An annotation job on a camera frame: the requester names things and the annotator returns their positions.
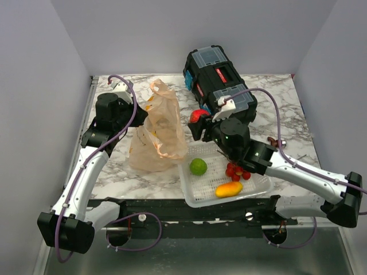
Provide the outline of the red fake apple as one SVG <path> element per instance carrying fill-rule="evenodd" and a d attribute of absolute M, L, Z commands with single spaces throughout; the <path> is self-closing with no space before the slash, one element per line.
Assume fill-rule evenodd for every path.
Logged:
<path fill-rule="evenodd" d="M 190 123 L 196 123 L 201 116 L 210 116 L 210 113 L 205 109 L 196 109 L 190 115 Z"/>

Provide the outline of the translucent orange plastic bag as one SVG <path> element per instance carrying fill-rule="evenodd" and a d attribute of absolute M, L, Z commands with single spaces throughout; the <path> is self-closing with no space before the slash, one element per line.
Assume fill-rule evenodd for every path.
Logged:
<path fill-rule="evenodd" d="M 148 113 L 131 139 L 128 163 L 136 170 L 158 172 L 181 163 L 188 152 L 174 90 L 162 80 L 150 84 L 152 96 L 146 101 Z"/>

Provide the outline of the red fake lychee bunch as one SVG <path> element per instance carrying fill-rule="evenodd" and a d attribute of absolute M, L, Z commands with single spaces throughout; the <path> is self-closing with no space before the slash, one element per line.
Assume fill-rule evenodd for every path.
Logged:
<path fill-rule="evenodd" d="M 241 179 L 249 180 L 251 178 L 251 173 L 244 170 L 243 168 L 237 166 L 234 163 L 229 162 L 225 170 L 225 174 L 233 182 L 239 182 Z"/>

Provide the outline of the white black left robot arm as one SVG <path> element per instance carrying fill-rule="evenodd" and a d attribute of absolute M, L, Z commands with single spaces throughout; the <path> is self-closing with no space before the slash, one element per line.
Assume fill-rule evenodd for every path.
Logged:
<path fill-rule="evenodd" d="M 110 222 L 114 226 L 126 222 L 126 210 L 112 202 L 107 203 L 101 215 L 87 214 L 87 206 L 120 136 L 130 127 L 141 126 L 146 117 L 147 112 L 138 105 L 134 92 L 103 93 L 97 97 L 95 117 L 82 135 L 69 182 L 50 212 L 38 216 L 37 226 L 47 246 L 84 254 L 96 231 Z"/>

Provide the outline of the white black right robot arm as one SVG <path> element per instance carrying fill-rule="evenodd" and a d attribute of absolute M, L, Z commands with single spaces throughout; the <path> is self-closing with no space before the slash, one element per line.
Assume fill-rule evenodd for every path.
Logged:
<path fill-rule="evenodd" d="M 295 215 L 325 217 L 347 228 L 357 226 L 362 201 L 360 174 L 342 175 L 290 159 L 280 148 L 251 139 L 248 125 L 235 117 L 213 121 L 206 111 L 195 110 L 188 127 L 195 141 L 213 141 L 234 165 L 235 173 L 246 171 L 279 178 L 318 196 L 305 208 L 295 205 Z"/>

